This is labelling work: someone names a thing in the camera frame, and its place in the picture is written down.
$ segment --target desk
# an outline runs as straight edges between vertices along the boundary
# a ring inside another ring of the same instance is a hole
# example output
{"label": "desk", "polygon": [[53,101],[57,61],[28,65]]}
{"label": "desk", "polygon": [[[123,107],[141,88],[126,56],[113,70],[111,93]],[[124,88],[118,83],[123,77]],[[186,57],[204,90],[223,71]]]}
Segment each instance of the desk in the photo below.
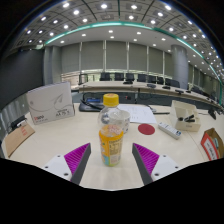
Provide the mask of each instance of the desk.
{"label": "desk", "polygon": [[[115,167],[106,167],[101,161],[98,137],[98,112],[80,112],[79,104],[74,104],[75,116],[41,125],[34,125],[30,114],[26,118],[35,130],[11,155],[10,160],[43,167],[56,154],[67,154],[73,149],[86,143],[91,143],[89,157],[80,186],[92,189],[132,189],[143,186],[143,182],[132,154],[132,143],[140,144],[155,153],[167,154],[180,167],[209,161],[204,149],[200,145],[205,130],[214,127],[220,137],[224,136],[224,116],[217,114],[214,120],[210,115],[200,115],[201,127],[198,132],[182,131],[179,140],[173,139],[155,127],[153,135],[143,135],[138,131],[137,123],[131,123],[124,135],[120,163]],[[157,112],[167,112],[169,107],[153,106]],[[157,123],[164,122],[171,125],[169,115],[155,115]]]}
{"label": "desk", "polygon": [[[100,82],[87,82],[79,86],[79,92],[136,92],[136,93],[153,93],[153,94],[160,94],[166,96],[174,96],[180,97],[183,99],[191,99],[197,100],[211,106],[215,106],[218,108],[222,108],[217,102],[211,100],[207,100],[206,96],[201,94],[191,92],[187,93],[185,89],[180,89],[177,87],[170,87],[170,90],[163,89],[163,85],[154,84],[156,85],[155,89],[147,87],[147,83],[145,82],[136,82],[134,81],[133,84],[123,84],[123,81],[100,81]],[[181,95],[175,91],[175,89],[182,90],[184,93]]]}

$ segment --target black chair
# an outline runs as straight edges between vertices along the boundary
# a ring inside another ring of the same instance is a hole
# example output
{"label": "black chair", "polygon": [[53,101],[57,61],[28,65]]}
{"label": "black chair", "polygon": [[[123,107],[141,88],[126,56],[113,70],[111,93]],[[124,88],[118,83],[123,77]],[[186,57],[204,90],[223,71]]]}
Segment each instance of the black chair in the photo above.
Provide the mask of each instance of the black chair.
{"label": "black chair", "polygon": [[157,76],[157,84],[163,85],[163,83],[164,83],[163,77]]}
{"label": "black chair", "polygon": [[146,74],[138,74],[137,82],[146,82]]}
{"label": "black chair", "polygon": [[168,78],[165,78],[165,85],[166,86],[170,86],[170,81],[171,81],[172,79],[168,79]]}
{"label": "black chair", "polygon": [[176,80],[171,79],[170,80],[170,86],[180,88],[180,83]]}
{"label": "black chair", "polygon": [[134,74],[133,73],[126,73],[126,81],[134,81]]}
{"label": "black chair", "polygon": [[156,76],[149,75],[148,76],[148,83],[156,83]]}
{"label": "black chair", "polygon": [[111,81],[109,72],[102,72],[100,75],[100,81]]}
{"label": "black chair", "polygon": [[124,73],[115,72],[114,81],[124,81]]}

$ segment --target box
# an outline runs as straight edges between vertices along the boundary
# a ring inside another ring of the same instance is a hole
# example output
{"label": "box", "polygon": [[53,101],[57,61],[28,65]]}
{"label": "box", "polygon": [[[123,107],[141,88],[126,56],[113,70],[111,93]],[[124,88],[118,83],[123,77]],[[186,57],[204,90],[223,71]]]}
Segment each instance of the box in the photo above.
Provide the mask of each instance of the box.
{"label": "box", "polygon": [[[186,118],[194,114],[195,122],[184,122],[179,121],[178,118]],[[170,121],[172,126],[177,130],[183,131],[198,131],[201,127],[201,121],[198,116],[197,108],[193,104],[183,103],[180,101],[173,100],[170,109]]]}
{"label": "box", "polygon": [[75,115],[69,82],[33,89],[26,98],[35,125]]}
{"label": "box", "polygon": [[[215,138],[218,141],[218,149],[216,148],[213,142],[213,139]],[[214,128],[211,128],[204,132],[203,138],[201,140],[201,145],[204,148],[210,161],[223,158],[224,155],[223,141],[219,137],[218,133],[215,131]]]}

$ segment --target wall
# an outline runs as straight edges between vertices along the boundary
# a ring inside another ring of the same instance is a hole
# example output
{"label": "wall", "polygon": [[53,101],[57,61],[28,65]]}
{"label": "wall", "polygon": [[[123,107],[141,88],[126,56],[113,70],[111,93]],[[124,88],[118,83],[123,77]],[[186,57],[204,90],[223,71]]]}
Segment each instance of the wall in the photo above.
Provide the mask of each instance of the wall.
{"label": "wall", "polygon": [[0,64],[0,110],[18,96],[43,85],[43,50],[18,52]]}

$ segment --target white box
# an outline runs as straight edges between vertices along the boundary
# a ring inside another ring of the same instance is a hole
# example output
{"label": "white box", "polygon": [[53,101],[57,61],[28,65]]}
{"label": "white box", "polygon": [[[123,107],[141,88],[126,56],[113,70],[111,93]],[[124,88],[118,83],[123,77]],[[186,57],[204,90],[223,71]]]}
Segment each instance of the white box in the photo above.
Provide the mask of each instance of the white box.
{"label": "white box", "polygon": [[[194,114],[195,122],[179,121],[178,118],[186,118]],[[198,116],[197,108],[193,104],[183,103],[173,100],[170,108],[170,121],[172,126],[177,130],[183,131],[198,131],[201,127],[201,121]]]}
{"label": "white box", "polygon": [[75,115],[69,82],[33,89],[26,94],[34,124],[42,124]]}

